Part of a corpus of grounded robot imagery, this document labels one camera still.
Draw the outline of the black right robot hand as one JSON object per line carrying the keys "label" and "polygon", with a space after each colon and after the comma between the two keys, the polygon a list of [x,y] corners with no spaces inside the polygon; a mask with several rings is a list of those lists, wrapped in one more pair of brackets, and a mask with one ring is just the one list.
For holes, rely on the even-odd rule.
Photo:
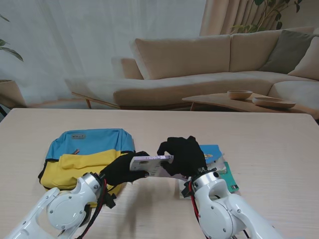
{"label": "black right robot hand", "polygon": [[193,177],[207,170],[204,153],[193,136],[169,137],[160,144],[157,154],[164,155],[166,152],[173,156],[173,161],[164,162],[161,166],[171,176]]}

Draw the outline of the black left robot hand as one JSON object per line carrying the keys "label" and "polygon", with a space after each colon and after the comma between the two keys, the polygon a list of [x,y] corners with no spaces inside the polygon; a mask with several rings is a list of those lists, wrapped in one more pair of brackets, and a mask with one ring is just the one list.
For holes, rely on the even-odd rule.
{"label": "black left robot hand", "polygon": [[100,172],[100,179],[102,181],[106,180],[107,184],[111,186],[117,186],[125,182],[134,182],[138,179],[148,177],[149,173],[146,171],[130,170],[130,163],[135,156],[148,156],[148,154],[144,151],[128,151],[124,153]]}

